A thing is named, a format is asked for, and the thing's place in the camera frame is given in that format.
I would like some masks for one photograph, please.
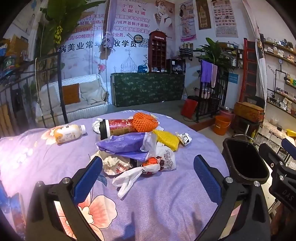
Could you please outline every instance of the pink flower print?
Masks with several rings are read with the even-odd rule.
[[[54,204],[66,234],[75,238],[75,235],[62,210],[60,202],[55,201]],[[78,204],[78,208],[93,231],[102,241],[104,241],[101,229],[108,228],[113,219],[117,217],[115,202],[104,195],[96,196],[96,198],[91,202],[91,195],[89,193],[85,201]]]
[[[46,145],[52,145],[56,143],[56,139],[54,137],[54,130],[61,127],[64,127],[64,126],[56,126],[56,127],[50,128],[49,130],[47,130],[42,134],[41,139],[46,140]]]

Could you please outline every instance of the crumpled paper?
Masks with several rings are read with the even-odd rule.
[[[132,168],[130,158],[122,157],[119,155],[110,155],[104,151],[98,151],[91,156],[91,160],[98,156],[103,161],[103,170],[107,175],[114,176],[121,174]]]

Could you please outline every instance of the bottle cap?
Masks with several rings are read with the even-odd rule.
[[[85,125],[81,125],[82,134],[84,135],[86,133]]]

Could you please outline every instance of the product bottle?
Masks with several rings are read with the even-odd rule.
[[[54,130],[54,137],[58,144],[78,139],[86,133],[85,125],[69,125]]]

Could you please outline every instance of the towel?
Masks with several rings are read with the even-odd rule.
[[[212,87],[215,87],[217,77],[217,65],[211,64],[202,60],[202,76],[201,82],[211,83]]]

